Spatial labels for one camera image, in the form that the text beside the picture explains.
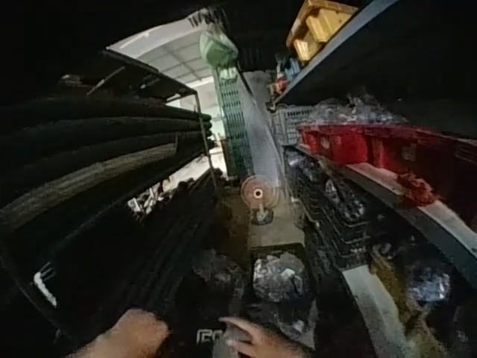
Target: yellow crate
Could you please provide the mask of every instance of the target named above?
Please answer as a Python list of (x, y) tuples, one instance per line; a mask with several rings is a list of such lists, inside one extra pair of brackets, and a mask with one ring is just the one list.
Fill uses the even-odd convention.
[(310, 61), (357, 11), (333, 1), (305, 0), (286, 39), (303, 62)]

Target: stacked crates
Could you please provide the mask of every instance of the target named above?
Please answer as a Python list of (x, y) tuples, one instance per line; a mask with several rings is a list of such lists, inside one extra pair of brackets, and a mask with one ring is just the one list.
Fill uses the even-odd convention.
[(340, 271), (366, 263), (373, 238), (384, 233), (383, 205), (299, 151), (287, 148), (284, 162), (291, 194), (317, 228), (317, 247), (326, 249)]
[(224, 130), (227, 138), (227, 152), (230, 156), (230, 167), (227, 166), (227, 172), (229, 176), (246, 178), (253, 174), (253, 162), (237, 78), (220, 78), (215, 71), (214, 82), (218, 102), (224, 112)]
[(275, 144), (277, 146), (297, 144), (300, 138), (297, 126), (308, 119), (312, 109), (312, 106), (278, 106), (271, 114)]

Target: metal rod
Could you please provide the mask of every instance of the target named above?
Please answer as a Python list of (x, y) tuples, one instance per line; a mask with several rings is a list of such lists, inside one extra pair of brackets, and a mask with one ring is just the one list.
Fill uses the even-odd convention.
[(209, 152), (209, 143), (207, 143), (206, 130), (203, 126), (203, 121), (202, 121), (202, 112), (200, 110), (199, 94), (197, 91), (195, 91), (194, 97), (195, 97), (195, 103), (197, 105), (197, 112), (199, 115), (200, 131), (202, 132), (203, 146), (206, 149), (206, 156), (207, 156), (207, 160), (209, 161), (210, 175), (212, 176), (212, 182), (214, 183), (215, 194), (219, 196), (217, 181), (215, 180), (214, 166), (212, 165), (212, 158), (210, 157), (210, 152)]
[(103, 86), (106, 82), (108, 82), (111, 78), (116, 76), (118, 73), (122, 72), (124, 69), (126, 69), (126, 67), (121, 66), (118, 69), (115, 69), (114, 71), (112, 71), (108, 76), (103, 78), (92, 89), (90, 89), (86, 95), (91, 95), (92, 93), (94, 93), (96, 90), (98, 90), (101, 86)]

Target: concrete floor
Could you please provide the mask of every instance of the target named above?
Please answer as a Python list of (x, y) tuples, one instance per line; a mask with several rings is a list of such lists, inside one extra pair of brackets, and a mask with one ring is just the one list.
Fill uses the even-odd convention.
[(274, 220), (264, 226), (250, 225), (248, 246), (282, 245), (298, 242), (303, 244), (302, 230), (294, 226), (291, 207), (284, 195), (274, 208)]
[[(220, 168), (223, 173), (227, 173), (225, 166), (224, 155), (220, 147), (214, 148), (210, 151), (212, 164), (215, 168)], [(181, 180), (187, 180), (189, 178), (199, 178), (207, 169), (209, 163), (206, 157), (194, 160), (184, 166), (180, 171), (174, 173), (167, 183), (164, 185), (164, 189), (172, 189)], [(269, 245), (282, 245), (299, 242), (303, 244), (303, 232), (294, 226), (293, 215), (291, 213), (291, 207), (286, 197), (281, 195), (278, 205), (274, 208), (274, 220), (265, 226), (257, 226), (250, 224), (249, 214), (244, 214), (244, 204), (240, 197), (240, 192), (237, 190), (229, 198), (225, 198), (224, 201), (227, 206), (233, 209), (233, 223), (230, 227), (233, 230), (235, 225), (238, 228), (238, 233), (234, 239), (241, 240), (240, 235), (247, 235), (247, 246), (252, 248), (255, 246), (269, 246)], [(243, 230), (244, 225), (248, 225), (248, 233)]]

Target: gray plastic crate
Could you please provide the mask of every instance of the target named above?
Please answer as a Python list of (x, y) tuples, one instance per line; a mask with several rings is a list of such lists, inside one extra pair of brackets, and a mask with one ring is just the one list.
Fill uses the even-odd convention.
[(300, 133), (297, 126), (306, 122), (312, 106), (279, 107), (271, 114), (275, 142), (278, 145), (296, 144)]

